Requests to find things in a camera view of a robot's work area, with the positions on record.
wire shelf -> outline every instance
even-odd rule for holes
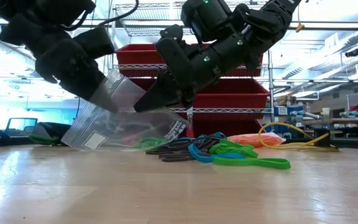
[[[145,36],[159,36],[162,30],[168,26],[142,26],[142,25],[128,25],[122,22],[122,26],[129,36],[132,37],[145,37]],[[183,35],[193,35],[189,27],[182,26]]]
[[[262,64],[260,65],[259,69],[262,68],[268,68],[268,64]],[[167,68],[167,65],[165,64],[148,64],[148,65],[114,65],[114,69],[120,69],[120,70],[150,70],[150,69],[158,69],[158,68]],[[245,66],[240,66],[237,69],[247,69]]]
[[[247,4],[251,9],[260,9],[266,2],[267,1],[253,0],[245,2],[227,2],[227,5],[231,10],[234,10],[240,3]],[[184,2],[139,4],[139,7],[134,13],[121,19],[121,24],[131,37],[159,36],[161,30],[166,29],[169,24],[157,24],[163,21],[179,22],[183,4]],[[134,6],[135,4],[117,4],[115,10],[117,15],[122,15],[131,10]],[[142,22],[147,21],[149,21],[148,24],[142,24]],[[183,35],[193,35],[189,27],[182,26],[182,28]]]
[[[270,108],[170,108],[175,113],[237,113],[237,114],[270,114],[272,109]],[[135,112],[133,108],[124,109],[121,112]]]
[[[227,2],[227,5],[231,10],[234,10],[240,3],[248,5],[251,9],[260,9],[267,1],[238,1],[238,2]],[[173,3],[143,3],[139,4],[137,10],[122,19],[135,20],[135,21],[172,21],[180,20],[181,7],[184,2],[173,2]],[[122,15],[125,12],[131,10],[135,4],[116,4],[117,15]]]

orange object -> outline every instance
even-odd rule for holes
[[[283,142],[285,142],[284,138],[276,135],[275,133],[262,133],[261,138],[264,143],[268,144],[269,146],[277,146]],[[242,145],[250,145],[254,148],[263,147],[263,145],[259,141],[258,134],[240,134],[237,136],[230,136],[227,140],[236,142]]]

wooden table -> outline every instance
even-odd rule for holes
[[[358,224],[358,149],[257,151],[289,159],[292,169],[0,148],[0,224]]]

ziplock bag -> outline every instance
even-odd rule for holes
[[[144,139],[162,144],[176,139],[188,121],[167,108],[136,113],[133,106],[144,93],[113,70],[90,99],[99,106],[88,103],[62,142],[84,150],[114,150],[115,146],[139,148]]]

white label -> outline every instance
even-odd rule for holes
[[[286,107],[279,107],[279,108],[278,108],[278,115],[288,115],[288,108],[286,108]]]
[[[186,125],[176,121],[175,124],[171,127],[171,130],[164,136],[164,138],[168,141],[174,140],[184,129]]]
[[[109,138],[98,133],[97,131],[93,131],[92,134],[87,138],[83,146],[91,150],[96,150],[100,145],[107,141],[107,139]]]

